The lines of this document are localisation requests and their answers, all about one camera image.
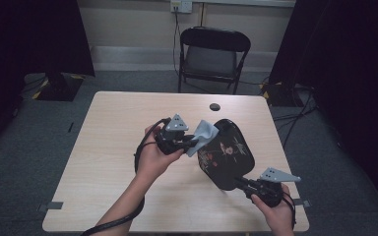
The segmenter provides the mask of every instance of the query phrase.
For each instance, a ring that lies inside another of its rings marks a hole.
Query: person's right hand
[[[282,189],[285,193],[290,194],[289,188],[285,184],[282,184]],[[266,221],[275,236],[293,235],[292,211],[287,203],[281,201],[278,206],[269,207],[257,195],[252,195],[251,200],[264,213]]]

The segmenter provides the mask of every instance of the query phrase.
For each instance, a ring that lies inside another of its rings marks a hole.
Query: beige wall
[[[90,45],[172,48],[175,16],[168,1],[79,0]],[[277,52],[292,8],[193,3],[179,14],[180,30],[203,25],[239,30],[252,51]]]

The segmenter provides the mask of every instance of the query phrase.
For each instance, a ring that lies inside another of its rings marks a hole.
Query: black folding chair
[[[250,50],[250,39],[243,33],[228,29],[194,27],[180,35],[180,66],[178,92],[182,78],[234,84],[237,92],[244,59]],[[237,61],[237,53],[242,55]]]

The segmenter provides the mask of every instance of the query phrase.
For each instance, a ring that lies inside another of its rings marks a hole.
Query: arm
[[[155,141],[155,135],[158,133],[160,127],[156,127],[147,138],[146,143]],[[160,176],[167,167],[175,160],[177,160],[183,153],[183,150],[178,150],[170,155],[165,155],[158,149],[156,144],[146,145],[140,156],[137,174],[131,181],[128,188],[113,204],[113,206],[100,219],[97,225],[110,222],[112,220],[122,218],[133,212],[140,201],[150,189],[155,180]],[[132,221],[107,229],[105,231],[96,233],[95,235],[127,235],[131,227]]]
[[[290,194],[289,188],[285,184],[282,184],[282,189],[285,193]],[[287,203],[281,202],[278,206],[271,208],[256,195],[252,195],[251,200],[264,213],[275,236],[293,236],[293,229],[291,228],[292,212]]]

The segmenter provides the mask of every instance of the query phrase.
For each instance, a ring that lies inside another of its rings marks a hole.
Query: chair seat
[[[236,53],[196,46],[188,47],[185,74],[233,79],[236,76]]]

